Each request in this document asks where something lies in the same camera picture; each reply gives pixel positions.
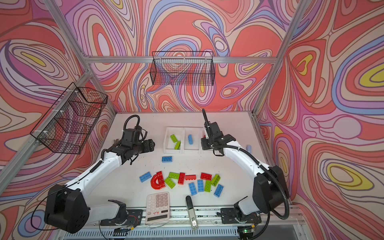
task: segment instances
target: green lego brick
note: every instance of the green lego brick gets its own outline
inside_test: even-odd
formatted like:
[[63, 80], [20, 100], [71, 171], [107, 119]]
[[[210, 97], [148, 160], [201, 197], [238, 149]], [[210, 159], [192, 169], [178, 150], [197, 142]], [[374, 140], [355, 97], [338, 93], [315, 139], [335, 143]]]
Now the green lego brick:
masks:
[[211, 192], [211, 181], [205, 181], [205, 189], [204, 192]]
[[174, 178], [174, 179], [179, 179], [180, 174], [175, 173], [175, 172], [170, 172], [168, 177]]
[[180, 143], [181, 143], [180, 141], [177, 141], [176, 146], [175, 146], [176, 150], [180, 149]]
[[214, 176], [214, 178], [212, 179], [212, 185], [216, 187], [216, 185], [218, 184], [219, 181], [220, 181], [220, 176], [218, 174], [216, 174]]
[[177, 138], [175, 137], [174, 134], [172, 134], [172, 135], [170, 136], [170, 138], [172, 139], [173, 142], [177, 142]]
[[174, 186], [176, 186], [176, 184], [172, 181], [172, 179], [170, 179], [169, 177], [167, 177], [165, 180], [165, 183], [172, 189]]

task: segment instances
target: usb stick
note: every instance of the usb stick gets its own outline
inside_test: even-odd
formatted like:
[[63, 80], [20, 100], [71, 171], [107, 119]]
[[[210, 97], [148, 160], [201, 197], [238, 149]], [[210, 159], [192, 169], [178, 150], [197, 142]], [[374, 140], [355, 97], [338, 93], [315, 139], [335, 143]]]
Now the usb stick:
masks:
[[196, 230], [199, 227], [197, 225], [195, 209], [193, 208], [191, 196], [187, 196], [185, 198], [185, 202], [187, 203], [187, 211], [188, 211], [189, 221], [191, 222], [192, 230]]

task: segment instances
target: white table surface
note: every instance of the white table surface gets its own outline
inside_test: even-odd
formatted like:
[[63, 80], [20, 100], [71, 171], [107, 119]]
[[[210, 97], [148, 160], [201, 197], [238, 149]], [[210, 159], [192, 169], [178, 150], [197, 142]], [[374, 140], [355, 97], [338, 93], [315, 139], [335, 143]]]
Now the white table surface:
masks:
[[[103, 144], [109, 148], [114, 139], [120, 139], [125, 120], [131, 116], [130, 113], [119, 113], [116, 115], [110, 131]], [[115, 199], [126, 203], [127, 207], [145, 207], [146, 197], [157, 192], [170, 193], [170, 205], [172, 207], [185, 206], [185, 197], [190, 195], [188, 183], [194, 182], [197, 189], [197, 180], [201, 172], [219, 174], [220, 184], [224, 186], [221, 196], [214, 196], [216, 187], [211, 187], [211, 193], [198, 192], [192, 196], [195, 206], [203, 205], [233, 205], [245, 196], [252, 196], [253, 179], [240, 169], [230, 158], [216, 157], [212, 150], [202, 151], [202, 154], [164, 154], [163, 141], [166, 127], [203, 127], [204, 118], [202, 113], [141, 113], [140, 126], [148, 131], [147, 139], [153, 139], [155, 150], [153, 152], [140, 154], [132, 165], [127, 161], [109, 174], [90, 194], [87, 199], [89, 206], [103, 204], [108, 199]], [[249, 114], [237, 113], [207, 113], [210, 122], [217, 122], [220, 130], [225, 134], [231, 134], [242, 145], [252, 146], [252, 154], [259, 160], [266, 162], [262, 150], [253, 130]], [[133, 128], [137, 118], [132, 118], [127, 128]], [[162, 156], [173, 156], [172, 163], [162, 163]], [[169, 172], [184, 172], [186, 175], [196, 174], [194, 181], [184, 181], [184, 185], [177, 184], [170, 189], [155, 190], [151, 187], [150, 179], [140, 182], [139, 177], [150, 172], [153, 176], [162, 171], [164, 179]]]

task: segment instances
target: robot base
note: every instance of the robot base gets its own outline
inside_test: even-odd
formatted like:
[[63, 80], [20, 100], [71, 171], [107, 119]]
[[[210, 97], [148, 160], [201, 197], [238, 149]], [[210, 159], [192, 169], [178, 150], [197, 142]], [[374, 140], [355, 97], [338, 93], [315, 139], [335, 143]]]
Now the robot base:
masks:
[[[239, 223], [236, 219], [236, 211], [235, 208], [221, 208], [221, 222], [223, 224], [237, 224]], [[257, 215], [255, 212], [254, 215], [249, 215], [246, 219], [241, 219], [242, 223], [254, 223], [255, 225], [258, 225], [261, 223], [262, 219], [260, 215]]]

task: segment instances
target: red lego brick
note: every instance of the red lego brick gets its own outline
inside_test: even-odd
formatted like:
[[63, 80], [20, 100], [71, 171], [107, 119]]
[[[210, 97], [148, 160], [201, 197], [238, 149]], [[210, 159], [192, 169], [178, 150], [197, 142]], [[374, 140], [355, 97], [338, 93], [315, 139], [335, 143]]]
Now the red lego brick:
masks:
[[185, 179], [186, 180], [196, 180], [196, 175], [186, 175]]
[[201, 173], [201, 176], [200, 176], [201, 179], [204, 179], [204, 180], [208, 180], [208, 181], [211, 181], [212, 179], [212, 175], [211, 174], [206, 174], [206, 173]]
[[184, 178], [185, 178], [185, 173], [181, 172], [179, 176], [179, 182], [178, 184], [183, 185], [184, 184]]
[[153, 189], [162, 189], [163, 187], [166, 187], [163, 179], [163, 174], [160, 172], [157, 172], [151, 179], [151, 186]]
[[163, 178], [163, 173], [160, 171], [160, 172], [157, 172], [156, 174], [159, 175], [159, 184], [164, 184], [165, 186], [165, 183], [164, 183], [164, 178]]

